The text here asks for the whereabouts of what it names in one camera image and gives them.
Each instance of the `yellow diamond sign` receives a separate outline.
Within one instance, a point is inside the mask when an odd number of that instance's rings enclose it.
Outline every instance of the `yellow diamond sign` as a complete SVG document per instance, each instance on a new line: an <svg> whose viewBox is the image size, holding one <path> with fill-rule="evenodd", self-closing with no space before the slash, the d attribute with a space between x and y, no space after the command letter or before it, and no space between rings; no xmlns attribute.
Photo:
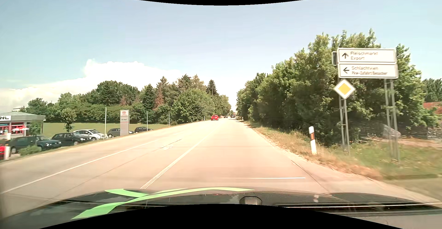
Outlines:
<svg viewBox="0 0 442 229"><path fill-rule="evenodd" d="M334 87L334 91L343 99L347 99L354 91L355 87L351 85L346 79L341 80L338 85Z"/></svg>

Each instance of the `dark green car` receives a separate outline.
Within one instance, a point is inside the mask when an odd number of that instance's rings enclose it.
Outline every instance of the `dark green car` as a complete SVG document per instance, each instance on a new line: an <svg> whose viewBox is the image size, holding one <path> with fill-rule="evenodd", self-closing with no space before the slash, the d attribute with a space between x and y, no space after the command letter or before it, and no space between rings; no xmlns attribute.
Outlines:
<svg viewBox="0 0 442 229"><path fill-rule="evenodd" d="M12 138L9 142L11 154L19 153L20 149L28 147L29 145L37 145L43 151L61 147L61 141L52 140L47 136L37 135L16 137Z"/></svg>

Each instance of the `road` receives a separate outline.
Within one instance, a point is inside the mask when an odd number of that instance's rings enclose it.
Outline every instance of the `road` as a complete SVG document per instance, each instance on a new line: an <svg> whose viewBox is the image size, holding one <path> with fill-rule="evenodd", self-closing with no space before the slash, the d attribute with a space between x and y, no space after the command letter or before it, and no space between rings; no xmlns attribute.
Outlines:
<svg viewBox="0 0 442 229"><path fill-rule="evenodd" d="M2 215L116 188L247 186L318 193L343 187L388 189L287 154L230 118L47 152L0 164Z"/></svg>

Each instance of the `building roof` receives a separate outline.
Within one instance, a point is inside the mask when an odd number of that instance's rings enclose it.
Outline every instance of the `building roof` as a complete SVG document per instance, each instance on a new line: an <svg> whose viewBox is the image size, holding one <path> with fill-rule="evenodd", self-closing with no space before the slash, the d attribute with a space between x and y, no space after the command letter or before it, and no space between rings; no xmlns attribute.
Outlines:
<svg viewBox="0 0 442 229"><path fill-rule="evenodd" d="M45 120L46 116L44 115L35 115L24 112L6 112L0 113L0 116L11 116L11 121L33 121L33 120Z"/></svg>
<svg viewBox="0 0 442 229"><path fill-rule="evenodd" d="M423 103L423 107L426 109L432 109L433 107L436 107L437 109L434 113L442 114L442 102L426 102Z"/></svg>

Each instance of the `priority road sign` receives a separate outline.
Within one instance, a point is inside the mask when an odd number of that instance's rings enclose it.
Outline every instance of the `priority road sign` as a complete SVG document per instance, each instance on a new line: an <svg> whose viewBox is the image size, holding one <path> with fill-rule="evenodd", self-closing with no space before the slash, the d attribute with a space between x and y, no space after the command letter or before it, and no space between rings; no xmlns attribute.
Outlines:
<svg viewBox="0 0 442 229"><path fill-rule="evenodd" d="M390 48L338 48L338 77L397 79L396 50Z"/></svg>
<svg viewBox="0 0 442 229"><path fill-rule="evenodd" d="M346 79L341 80L338 85L334 87L334 91L337 92L342 99L347 99L355 90L356 88Z"/></svg>

